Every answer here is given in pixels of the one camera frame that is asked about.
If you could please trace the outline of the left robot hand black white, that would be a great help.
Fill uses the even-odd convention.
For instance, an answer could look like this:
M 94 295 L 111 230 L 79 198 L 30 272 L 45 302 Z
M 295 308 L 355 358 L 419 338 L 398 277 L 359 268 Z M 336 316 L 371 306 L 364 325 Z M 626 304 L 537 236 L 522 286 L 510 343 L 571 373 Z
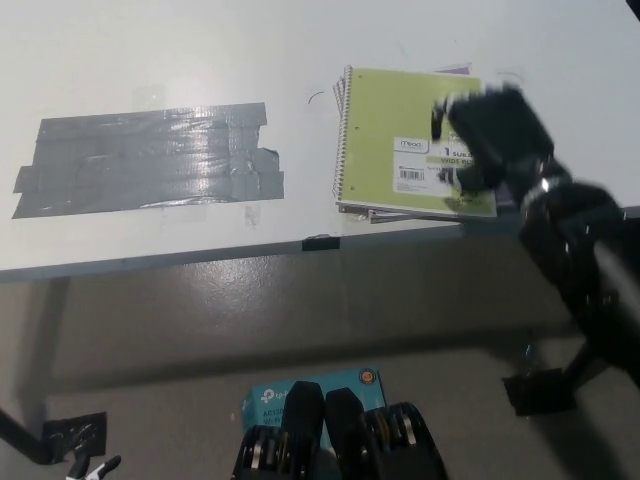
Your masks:
M 74 463 L 65 476 L 66 480 L 103 480 L 107 474 L 115 470 L 121 463 L 120 455 L 113 456 L 90 470 L 91 457 L 84 451 L 74 452 Z

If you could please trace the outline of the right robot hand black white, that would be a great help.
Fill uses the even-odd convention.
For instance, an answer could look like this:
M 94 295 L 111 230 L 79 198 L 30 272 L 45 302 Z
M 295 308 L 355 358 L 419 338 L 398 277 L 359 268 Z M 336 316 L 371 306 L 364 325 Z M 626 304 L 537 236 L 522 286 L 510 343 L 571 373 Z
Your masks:
M 472 164 L 445 180 L 463 192 L 478 193 L 504 186 L 521 205 L 540 190 L 571 180 L 554 155 L 554 142 L 524 98 L 508 84 L 437 101 L 431 134 L 439 140 L 448 123 L 467 147 Z

